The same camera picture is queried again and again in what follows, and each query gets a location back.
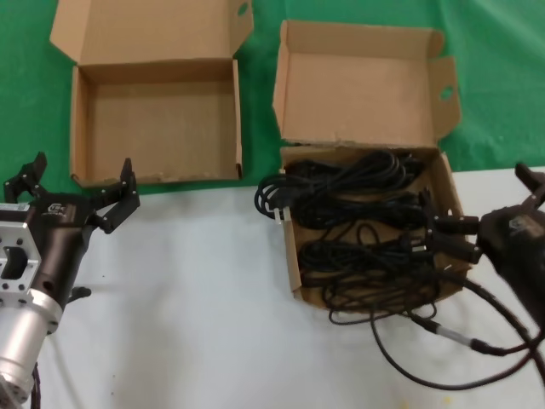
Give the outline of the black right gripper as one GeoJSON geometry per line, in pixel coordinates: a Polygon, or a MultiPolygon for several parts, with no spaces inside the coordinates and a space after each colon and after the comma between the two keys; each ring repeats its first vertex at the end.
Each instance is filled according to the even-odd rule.
{"type": "Polygon", "coordinates": [[[529,190],[521,203],[476,216],[441,216],[428,188],[419,192],[426,218],[428,250],[477,264],[483,254],[508,284],[530,317],[544,326],[544,203],[545,175],[517,163],[515,175],[529,190]],[[466,241],[477,235],[477,245],[466,241]]]}

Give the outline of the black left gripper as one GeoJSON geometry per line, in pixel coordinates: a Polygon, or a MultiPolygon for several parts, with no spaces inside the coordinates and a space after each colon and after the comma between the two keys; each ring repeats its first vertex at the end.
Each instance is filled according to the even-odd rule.
{"type": "Polygon", "coordinates": [[[31,288],[64,308],[71,295],[81,261],[94,230],[112,233],[140,207],[140,196],[130,158],[119,180],[88,198],[71,193],[47,193],[40,184],[47,167],[44,152],[3,184],[6,203],[15,204],[23,193],[34,199],[27,217],[41,262],[31,288]]]}

